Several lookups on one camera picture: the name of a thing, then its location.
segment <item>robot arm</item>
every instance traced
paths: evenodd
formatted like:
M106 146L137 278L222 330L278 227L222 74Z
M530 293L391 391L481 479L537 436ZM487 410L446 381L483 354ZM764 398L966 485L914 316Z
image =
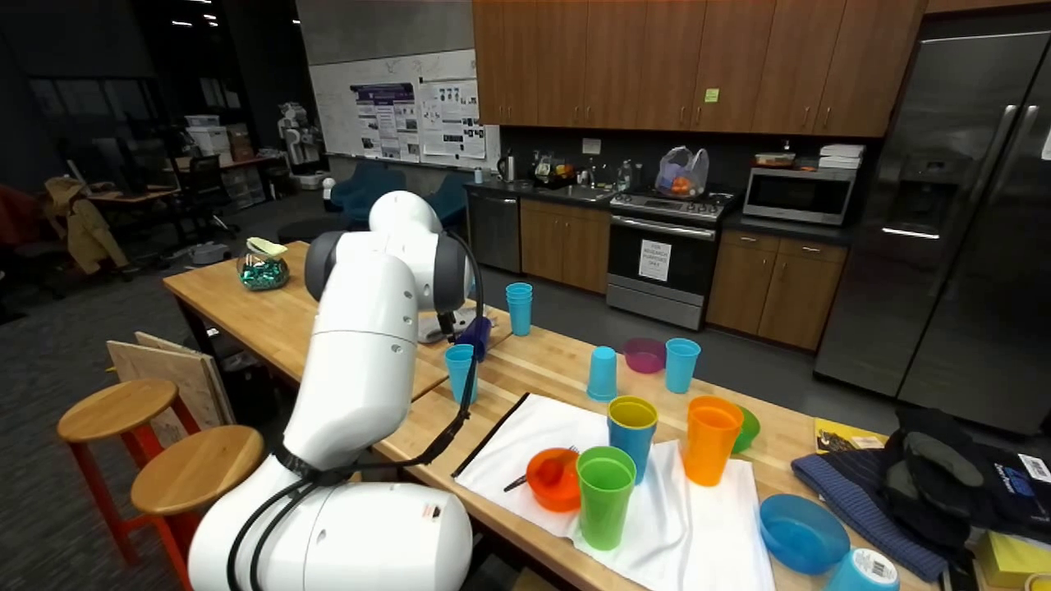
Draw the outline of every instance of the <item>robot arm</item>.
M473 275L435 209L400 191L375 203L372 234L316 247L309 287L323 298L281 450L325 472L396 432L412 406L416 309L463 303ZM340 483L306 493L292 510L289 500L264 510L298 479L286 460L267 458L202 516L190 545L195 588L252 588L252 573L259 588L460 588L473 531L455 496Z

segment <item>stainless steel refrigerator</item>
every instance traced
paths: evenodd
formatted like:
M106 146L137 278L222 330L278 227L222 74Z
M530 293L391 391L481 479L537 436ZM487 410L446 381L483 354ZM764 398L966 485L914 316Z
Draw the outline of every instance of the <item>stainless steel refrigerator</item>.
M1047 420L1047 41L920 43L819 375L1012 435Z

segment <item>wooden stool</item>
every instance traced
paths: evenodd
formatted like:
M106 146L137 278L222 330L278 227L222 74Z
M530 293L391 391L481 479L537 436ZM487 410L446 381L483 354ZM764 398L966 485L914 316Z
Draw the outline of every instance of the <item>wooden stool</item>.
M220 500L264 460L264 436L250 427L209 427L176 440L154 458L132 483L132 505L158 526L163 556L184 588L186 551L197 529L195 510Z
M132 531L146 518L123 518L109 485L89 454L89 444L123 436L137 466L160 454L160 444L151 432L151 417L163 406L176 415L186 435L197 435L197 420L186 403L174 393L170 381L123 381L70 406L59 420L59 436L70 444L73 460L89 483L89 493L106 518L109 537L115 540L126 561L135 561Z

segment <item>yellow cup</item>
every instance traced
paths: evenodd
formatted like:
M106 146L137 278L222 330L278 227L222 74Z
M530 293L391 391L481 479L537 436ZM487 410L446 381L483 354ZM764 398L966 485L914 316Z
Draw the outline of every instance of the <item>yellow cup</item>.
M742 432L742 406L722 398L696 398L687 410L683 471L698 485L722 479L731 444Z

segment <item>cyan cup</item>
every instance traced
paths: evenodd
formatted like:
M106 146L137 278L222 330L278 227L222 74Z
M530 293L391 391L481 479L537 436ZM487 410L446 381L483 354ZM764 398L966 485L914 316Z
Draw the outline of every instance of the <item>cyan cup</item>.
M504 289L506 313L512 313L512 334L530 334L533 330L533 287L530 284L509 284Z
M587 398L591 401L616 398L616 351L615 348L591 351Z
M633 464L633 483L645 483L657 435L657 406L645 398L616 398L611 403L606 427L611 446L624 450Z
M690 391L690 381L693 381L693 367L696 367L696 359L698 359L698 344L690 342L690 340L666 340L664 342L664 388L673 391L673 393L687 393Z
M446 367L451 367L451 385L452 385L455 403L463 403L471 366L473 366L473 344L451 344L446 348ZM473 370L473 388L471 388L471 401L477 401L477 398L481 398L481 370Z

